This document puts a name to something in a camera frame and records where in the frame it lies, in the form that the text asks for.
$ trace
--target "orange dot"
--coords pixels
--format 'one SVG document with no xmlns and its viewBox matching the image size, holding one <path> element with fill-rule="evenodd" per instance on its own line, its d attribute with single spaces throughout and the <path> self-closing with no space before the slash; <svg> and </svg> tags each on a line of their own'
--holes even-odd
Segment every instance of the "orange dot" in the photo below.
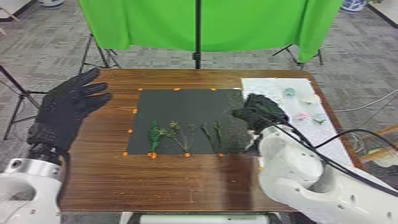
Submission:
<svg viewBox="0 0 398 224">
<path fill-rule="evenodd" d="M 156 152 L 153 153 L 151 158 L 153 158 L 153 159 L 158 158 L 158 154 L 156 154 Z"/>
</svg>

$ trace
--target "black glove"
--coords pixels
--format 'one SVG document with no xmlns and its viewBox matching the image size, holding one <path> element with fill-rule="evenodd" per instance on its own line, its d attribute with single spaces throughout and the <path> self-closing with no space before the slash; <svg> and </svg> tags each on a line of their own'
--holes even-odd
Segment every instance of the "black glove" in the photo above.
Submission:
<svg viewBox="0 0 398 224">
<path fill-rule="evenodd" d="M 243 108 L 233 111 L 233 116 L 247 122 L 249 130 L 254 130 L 256 134 L 272 126 L 272 123 L 286 124 L 290 120 L 277 103 L 256 94 L 249 95 Z"/>
<path fill-rule="evenodd" d="M 94 68 L 51 89 L 43 98 L 35 123 L 28 129 L 28 144 L 43 143 L 64 152 L 71 148 L 83 118 L 112 98 L 110 93 L 92 96 L 108 87 L 107 83 L 87 85 L 98 75 L 99 69 Z"/>
</svg>

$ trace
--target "wooden table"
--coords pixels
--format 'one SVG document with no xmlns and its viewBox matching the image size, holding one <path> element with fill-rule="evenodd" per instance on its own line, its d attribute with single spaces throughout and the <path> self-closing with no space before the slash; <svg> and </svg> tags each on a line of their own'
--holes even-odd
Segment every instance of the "wooden table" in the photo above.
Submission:
<svg viewBox="0 0 398 224">
<path fill-rule="evenodd" d="M 236 88 L 240 78 L 307 78 L 329 117 L 341 126 L 313 76 L 304 71 L 121 70 L 101 71 L 114 99 L 85 119 L 71 150 L 66 211 L 293 211 L 266 197 L 258 184 L 258 160 L 245 155 L 123 156 L 139 88 Z M 350 147 L 348 154 L 361 167 Z"/>
</svg>

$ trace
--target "white sheet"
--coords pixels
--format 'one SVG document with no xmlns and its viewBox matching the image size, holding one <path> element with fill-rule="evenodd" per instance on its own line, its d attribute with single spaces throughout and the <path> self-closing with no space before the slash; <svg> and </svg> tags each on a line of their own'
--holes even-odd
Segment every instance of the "white sheet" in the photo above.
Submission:
<svg viewBox="0 0 398 224">
<path fill-rule="evenodd" d="M 304 98 L 318 98 L 309 80 L 304 78 L 245 78 L 242 79 L 242 85 L 245 97 L 250 93 L 256 93 L 265 95 L 279 103 L 290 116 L 291 125 L 300 130 L 313 145 L 318 145 L 336 135 L 336 130 L 329 117 L 323 124 L 313 121 L 311 116 L 302 121 L 295 119 L 297 114 L 302 112 L 309 113 L 309 115 L 316 113 L 327 115 L 322 103 L 313 103 L 309 105 L 300 100 Z M 293 97 L 284 96 L 286 88 L 295 89 L 297 95 Z M 352 165 L 350 156 L 339 139 L 320 148 L 320 152 L 336 162 Z"/>
</svg>

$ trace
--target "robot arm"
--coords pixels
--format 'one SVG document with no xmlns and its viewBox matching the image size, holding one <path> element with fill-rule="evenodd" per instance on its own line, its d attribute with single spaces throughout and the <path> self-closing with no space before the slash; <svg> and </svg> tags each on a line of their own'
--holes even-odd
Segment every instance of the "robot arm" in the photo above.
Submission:
<svg viewBox="0 0 398 224">
<path fill-rule="evenodd" d="M 66 186 L 60 157 L 67 167 L 67 151 L 83 118 L 112 97 L 108 93 L 92 95 L 107 89 L 105 83 L 87 85 L 98 75 L 99 70 L 92 69 L 44 96 L 28 130 L 28 156 L 11 160 L 0 174 L 0 224 L 60 223 L 57 197 Z"/>
<path fill-rule="evenodd" d="M 313 151 L 275 127 L 261 134 L 259 185 L 266 196 L 322 224 L 398 223 L 398 198 L 323 165 Z M 346 168 L 393 189 L 362 170 Z"/>
</svg>

